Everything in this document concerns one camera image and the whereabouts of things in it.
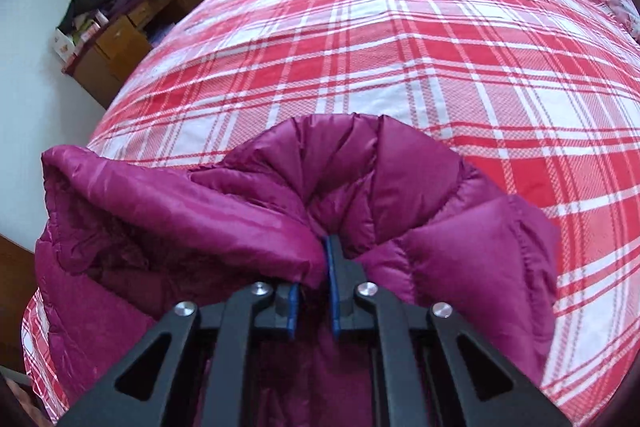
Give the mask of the magenta quilted down jacket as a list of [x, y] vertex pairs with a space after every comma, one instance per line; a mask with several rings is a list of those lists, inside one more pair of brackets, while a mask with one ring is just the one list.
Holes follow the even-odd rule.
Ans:
[[292, 118], [193, 170], [74, 146], [47, 150], [42, 168], [49, 218], [36, 277], [70, 401], [176, 303], [207, 306], [276, 279], [302, 285], [302, 317], [293, 341], [262, 349], [259, 424], [370, 425], [367, 352], [329, 331], [329, 235], [369, 280], [420, 307], [449, 303], [541, 381], [558, 228], [393, 118]]

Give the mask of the brown wooden door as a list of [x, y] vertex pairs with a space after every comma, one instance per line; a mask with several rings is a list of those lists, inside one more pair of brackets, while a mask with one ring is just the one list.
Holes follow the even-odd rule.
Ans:
[[25, 373], [22, 348], [22, 318], [35, 294], [34, 255], [4, 236], [0, 239], [0, 327], [1, 365]]

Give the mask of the brown wooden desk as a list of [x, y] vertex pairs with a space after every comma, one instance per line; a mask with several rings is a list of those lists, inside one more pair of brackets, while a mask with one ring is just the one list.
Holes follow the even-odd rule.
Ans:
[[103, 108], [168, 32], [204, 0], [122, 0], [104, 24], [94, 20], [63, 72]]

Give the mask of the red white plaid bed sheet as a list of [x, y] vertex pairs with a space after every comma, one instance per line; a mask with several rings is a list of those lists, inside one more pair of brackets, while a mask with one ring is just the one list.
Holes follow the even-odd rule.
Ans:
[[[292, 118], [387, 116], [558, 228], [540, 390], [615, 424], [639, 356], [639, 46], [602, 0], [205, 0], [140, 63], [84, 148], [193, 170]], [[70, 401], [39, 286], [26, 365]]]

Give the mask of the white gift box on desk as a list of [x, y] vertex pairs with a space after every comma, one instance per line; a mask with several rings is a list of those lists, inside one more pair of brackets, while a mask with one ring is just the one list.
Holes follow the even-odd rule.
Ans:
[[75, 52], [76, 44], [73, 39], [65, 35], [63, 31], [55, 28], [52, 37], [52, 49], [63, 63], [67, 63]]

